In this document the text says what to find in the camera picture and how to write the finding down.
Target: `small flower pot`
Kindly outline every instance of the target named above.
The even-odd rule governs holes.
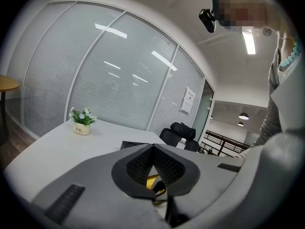
[[[75,122],[72,130],[79,135],[88,135],[90,132],[90,126]]]

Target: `black office chair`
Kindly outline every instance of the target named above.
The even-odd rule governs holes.
[[[193,139],[196,136],[196,129],[189,128],[183,123],[173,123],[171,129],[165,128],[160,134],[160,138],[170,146],[176,147],[181,141],[181,138],[186,139],[185,150],[197,152],[199,148],[198,142]]]

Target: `window blind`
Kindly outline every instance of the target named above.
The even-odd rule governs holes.
[[[176,45],[158,30],[122,15],[96,43],[76,79],[69,108],[145,130]]]
[[[120,11],[74,4],[50,27],[30,62],[24,82],[24,125],[42,136],[63,123],[72,79],[83,56]]]
[[[49,26],[59,17],[71,3],[57,3],[45,6],[30,22],[20,37],[11,57],[7,76],[20,83],[20,87],[7,95],[8,111],[21,122],[21,88],[31,57]]]
[[[201,98],[204,76],[181,48],[178,49],[173,65],[177,70],[171,69],[149,126],[149,131],[157,135],[164,128],[170,128],[174,122],[183,122],[191,127]],[[196,94],[189,114],[180,110],[187,87]]]

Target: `necklace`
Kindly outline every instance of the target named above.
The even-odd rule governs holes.
[[[300,40],[297,37],[293,37],[293,45],[294,45],[294,50],[291,53],[291,55],[288,57],[288,59],[285,59],[280,62],[280,66],[286,67],[292,63],[292,61],[300,54],[301,52],[301,43]]]

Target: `person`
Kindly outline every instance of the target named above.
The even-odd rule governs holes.
[[[264,145],[288,126],[272,99],[272,93],[292,74],[301,63],[301,42],[288,23],[286,15],[275,0],[213,0],[214,17],[231,30],[241,31],[244,27],[254,30],[269,28],[277,36],[277,48],[269,70],[269,103],[267,116],[260,129],[260,135],[251,147]],[[238,154],[246,158],[250,149]]]

